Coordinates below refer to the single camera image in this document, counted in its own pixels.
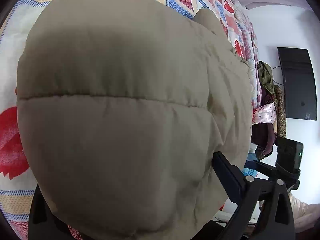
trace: red leaf print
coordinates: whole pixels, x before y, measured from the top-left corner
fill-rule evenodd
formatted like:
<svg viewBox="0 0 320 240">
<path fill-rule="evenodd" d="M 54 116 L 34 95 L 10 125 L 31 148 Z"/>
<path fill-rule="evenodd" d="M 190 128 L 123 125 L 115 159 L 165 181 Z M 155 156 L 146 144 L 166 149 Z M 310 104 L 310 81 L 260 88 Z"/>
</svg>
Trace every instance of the red leaf print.
<svg viewBox="0 0 320 240">
<path fill-rule="evenodd" d="M 235 12 L 235 10 L 233 10 L 232 6 L 230 6 L 227 1 L 224 1 L 224 8 L 225 8 L 229 13 L 234 13 L 234 12 Z"/>
<path fill-rule="evenodd" d="M 19 176 L 29 168 L 22 148 L 17 121 L 17 107 L 0 114 L 0 173 L 9 179 Z"/>
<path fill-rule="evenodd" d="M 242 53 L 241 53 L 241 48 L 240 48 L 240 44 L 237 40 L 235 40 L 235 45 L 236 45 L 236 53 L 242 57 Z"/>
</svg>

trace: black television screen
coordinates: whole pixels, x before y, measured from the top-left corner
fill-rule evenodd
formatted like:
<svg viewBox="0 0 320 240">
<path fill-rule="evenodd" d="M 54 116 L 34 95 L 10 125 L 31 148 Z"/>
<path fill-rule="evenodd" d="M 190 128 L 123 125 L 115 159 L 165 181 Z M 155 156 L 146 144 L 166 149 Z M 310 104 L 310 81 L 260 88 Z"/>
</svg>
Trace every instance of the black television screen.
<svg viewBox="0 0 320 240">
<path fill-rule="evenodd" d="M 287 118 L 317 119 L 316 84 L 306 49 L 278 48 Z"/>
</svg>

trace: silver screw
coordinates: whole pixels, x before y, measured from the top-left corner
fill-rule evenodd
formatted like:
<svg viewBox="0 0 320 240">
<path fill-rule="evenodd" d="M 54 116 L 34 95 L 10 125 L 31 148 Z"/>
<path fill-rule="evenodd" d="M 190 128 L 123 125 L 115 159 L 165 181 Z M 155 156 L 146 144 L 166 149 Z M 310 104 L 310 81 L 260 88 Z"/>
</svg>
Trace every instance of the silver screw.
<svg viewBox="0 0 320 240">
<path fill-rule="evenodd" d="M 254 182 L 254 177 L 251 176 L 251 175 L 245 176 L 245 179 L 246 179 L 248 182 Z"/>
<path fill-rule="evenodd" d="M 277 179 L 277 183 L 282 186 L 284 184 L 283 180 L 282 179 Z"/>
</svg>

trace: bed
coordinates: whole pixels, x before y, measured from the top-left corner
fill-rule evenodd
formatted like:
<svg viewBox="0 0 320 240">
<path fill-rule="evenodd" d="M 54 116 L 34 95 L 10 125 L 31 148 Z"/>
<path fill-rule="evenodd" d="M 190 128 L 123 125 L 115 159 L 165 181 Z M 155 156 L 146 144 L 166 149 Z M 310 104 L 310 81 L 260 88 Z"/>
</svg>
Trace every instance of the bed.
<svg viewBox="0 0 320 240">
<path fill-rule="evenodd" d="M 37 181 L 24 156 L 18 130 L 17 64 L 31 27 L 50 1 L 18 0 L 0 29 L 0 208 L 17 236 L 25 240 L 28 238 L 29 211 Z M 189 19 L 201 8 L 213 11 L 236 53 L 248 63 L 251 102 L 253 109 L 257 109 L 261 104 L 257 38 L 241 4 L 232 0 L 157 1 Z M 71 227 L 69 230 L 75 239 L 81 239 L 79 232 Z"/>
</svg>

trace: checkered blanket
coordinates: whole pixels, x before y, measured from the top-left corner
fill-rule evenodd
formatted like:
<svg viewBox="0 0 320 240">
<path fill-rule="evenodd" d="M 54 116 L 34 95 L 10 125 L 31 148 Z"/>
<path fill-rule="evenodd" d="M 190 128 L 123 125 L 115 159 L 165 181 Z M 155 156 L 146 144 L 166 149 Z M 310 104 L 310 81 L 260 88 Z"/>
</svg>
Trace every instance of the checkered blanket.
<svg viewBox="0 0 320 240">
<path fill-rule="evenodd" d="M 52 0 L 19 0 L 0 29 L 0 208 L 20 239 L 27 240 L 30 206 L 37 182 L 29 169 L 20 141 L 17 124 L 17 64 L 28 33 L 43 9 Z M 241 57 L 257 60 L 248 53 L 248 36 L 243 37 L 241 19 L 235 18 L 231 0 L 157 0 L 192 19 L 201 8 L 208 8 L 220 20 L 228 40 Z M 252 105 L 257 107 L 258 93 L 252 78 Z M 69 228 L 76 239 L 79 232 Z"/>
</svg>

